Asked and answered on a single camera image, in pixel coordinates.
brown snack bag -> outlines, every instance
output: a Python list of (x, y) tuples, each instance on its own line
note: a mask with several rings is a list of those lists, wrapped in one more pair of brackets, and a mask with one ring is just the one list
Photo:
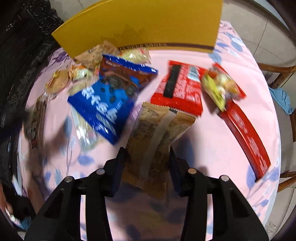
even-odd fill
[(89, 69), (95, 69), (100, 65), (103, 54), (118, 55), (120, 51), (108, 41), (104, 41), (103, 44), (98, 44), (97, 46), (83, 52), (82, 54), (75, 57), (75, 62), (77, 64), (82, 64)]
[(25, 136), (30, 141), (31, 149), (42, 149), (47, 101), (48, 94), (45, 92), (38, 97), (36, 103), (29, 109), (30, 117), (24, 123)]
[(170, 145), (195, 117), (166, 106), (143, 103), (126, 145), (130, 157), (123, 180), (158, 199), (165, 196)]

snack bag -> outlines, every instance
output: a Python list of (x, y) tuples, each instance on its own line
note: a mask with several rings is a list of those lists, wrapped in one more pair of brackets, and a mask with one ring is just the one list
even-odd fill
[(80, 80), (74, 83), (71, 88), (68, 90), (68, 94), (75, 95), (77, 92), (82, 91), (86, 87), (92, 86), (95, 82), (98, 81), (97, 76), (92, 75), (88, 76), (86, 79)]
[(169, 107), (143, 103), (126, 145), (129, 159), (123, 180), (162, 199), (168, 180), (170, 145), (194, 121), (195, 117)]
[(227, 100), (225, 111), (220, 112), (219, 115), (244, 150), (255, 173), (256, 181), (258, 181), (270, 167), (268, 154), (258, 133), (245, 113), (232, 99)]
[(228, 99), (240, 100), (246, 97), (246, 94), (218, 63), (214, 63), (205, 73), (202, 78), (202, 87), (221, 111), (225, 110)]
[(82, 80), (92, 76), (92, 72), (88, 68), (84, 67), (83, 65), (79, 65), (79, 66), (72, 65), (68, 72), (68, 75), (73, 82), (76, 82), (78, 80)]
[(123, 51), (118, 57), (135, 64), (150, 64), (150, 54), (147, 48), (135, 48)]
[(59, 92), (66, 88), (69, 83), (68, 75), (69, 66), (62, 66), (59, 70), (54, 72), (49, 82), (45, 84), (45, 91), (56, 97)]
[(43, 93), (36, 103), (29, 109), (30, 116), (24, 123), (25, 137), (30, 141), (31, 149), (42, 149), (45, 111), (48, 102), (48, 94)]
[(82, 118), (80, 114), (72, 107), (71, 109), (74, 125), (76, 126), (76, 134), (82, 151), (93, 149), (99, 140), (103, 138), (95, 132), (91, 126)]
[(138, 92), (157, 76), (157, 70), (103, 55), (99, 75), (99, 81), (70, 96), (68, 102), (95, 131), (115, 144)]
[(95, 69), (99, 66), (103, 58), (103, 54), (118, 55), (120, 51), (108, 41), (104, 41), (103, 44), (99, 44), (90, 50), (83, 52), (82, 54), (75, 57), (77, 64), (82, 64), (89, 69)]
[(170, 60), (169, 74), (162, 79), (150, 102), (200, 116), (200, 76), (205, 71), (202, 67)]

tablecloth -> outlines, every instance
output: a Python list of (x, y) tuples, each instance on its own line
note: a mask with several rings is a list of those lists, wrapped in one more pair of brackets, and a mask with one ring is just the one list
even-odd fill
[[(177, 157), (186, 159), (189, 166), (207, 176), (228, 175), (253, 207), (263, 224), (271, 212), (279, 182), (281, 146), (279, 126), (267, 83), (252, 54), (228, 22), (220, 22), (217, 42), (211, 54), (181, 50), (151, 50), (151, 65), (159, 70), (153, 80), (138, 96), (119, 142), (112, 146), (101, 140), (90, 151), (80, 149), (76, 129), (67, 103), (67, 89), (51, 100), (46, 109), (44, 150), (42, 155), (31, 155), (28, 141), (22, 131), (19, 139), (19, 160), (24, 193), (39, 210), (44, 200), (68, 175), (74, 178), (88, 176), (103, 167), (125, 146), (140, 110), (150, 99), (161, 79), (168, 72), (168, 60), (209, 68), (218, 62), (244, 90), (247, 98), (238, 103), (258, 132), (269, 155), (271, 166), (267, 174), (255, 183), (255, 175), (236, 138), (212, 110), (210, 98), (202, 93), (204, 111), (193, 126), (173, 144)], [(27, 101), (33, 105), (44, 91), (51, 75), (72, 59), (63, 49), (57, 50), (34, 84)], [(156, 200), (140, 189), (121, 183), (113, 199), (106, 198), (108, 220), (114, 240), (179, 240), (183, 227), (187, 198), (180, 198), (169, 184), (165, 201)], [(86, 240), (85, 197), (81, 198), (81, 237)], [(208, 197), (207, 235), (213, 233), (213, 209)]]

blue cloth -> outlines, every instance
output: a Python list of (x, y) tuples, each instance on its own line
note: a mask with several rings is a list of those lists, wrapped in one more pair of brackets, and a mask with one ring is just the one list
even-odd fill
[(294, 108), (291, 107), (290, 98), (282, 88), (272, 89), (269, 87), (269, 92), (272, 98), (279, 104), (287, 115), (292, 114)]

dark wooden cabinet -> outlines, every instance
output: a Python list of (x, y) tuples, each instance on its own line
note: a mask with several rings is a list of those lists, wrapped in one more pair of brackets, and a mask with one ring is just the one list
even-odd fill
[[(0, 114), (25, 106), (43, 61), (59, 47), (51, 33), (63, 23), (49, 0), (22, 2), (14, 12), (0, 35)], [(17, 140), (0, 145), (0, 179), (7, 185), (16, 173)]]

